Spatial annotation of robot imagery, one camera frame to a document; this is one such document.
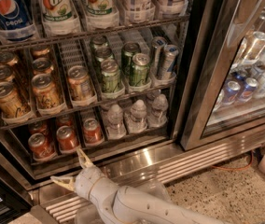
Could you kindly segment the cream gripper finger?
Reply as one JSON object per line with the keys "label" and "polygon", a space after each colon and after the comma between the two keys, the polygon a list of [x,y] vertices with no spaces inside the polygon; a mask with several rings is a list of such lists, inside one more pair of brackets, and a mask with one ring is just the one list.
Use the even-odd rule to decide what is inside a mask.
{"label": "cream gripper finger", "polygon": [[54,182],[55,184],[68,189],[70,191],[75,190],[75,181],[76,179],[72,176],[52,176],[51,181]]}
{"label": "cream gripper finger", "polygon": [[89,157],[86,155],[82,148],[77,149],[77,156],[80,166],[83,169],[90,168],[93,166],[93,162],[89,159]]}

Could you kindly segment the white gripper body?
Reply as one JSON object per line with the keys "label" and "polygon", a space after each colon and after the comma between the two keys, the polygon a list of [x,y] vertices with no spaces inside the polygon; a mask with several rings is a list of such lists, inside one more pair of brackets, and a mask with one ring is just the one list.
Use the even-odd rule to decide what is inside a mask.
{"label": "white gripper body", "polygon": [[103,172],[96,166],[83,169],[76,177],[75,193],[88,200],[91,190],[97,181],[105,177]]}

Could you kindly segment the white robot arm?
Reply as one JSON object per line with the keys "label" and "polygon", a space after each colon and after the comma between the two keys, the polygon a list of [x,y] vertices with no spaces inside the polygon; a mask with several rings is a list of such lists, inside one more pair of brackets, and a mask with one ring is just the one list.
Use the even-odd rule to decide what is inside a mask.
{"label": "white robot arm", "polygon": [[230,224],[159,199],[130,186],[119,186],[108,178],[81,149],[77,149],[81,171],[77,176],[52,176],[57,185],[71,190],[95,205],[105,224]]}

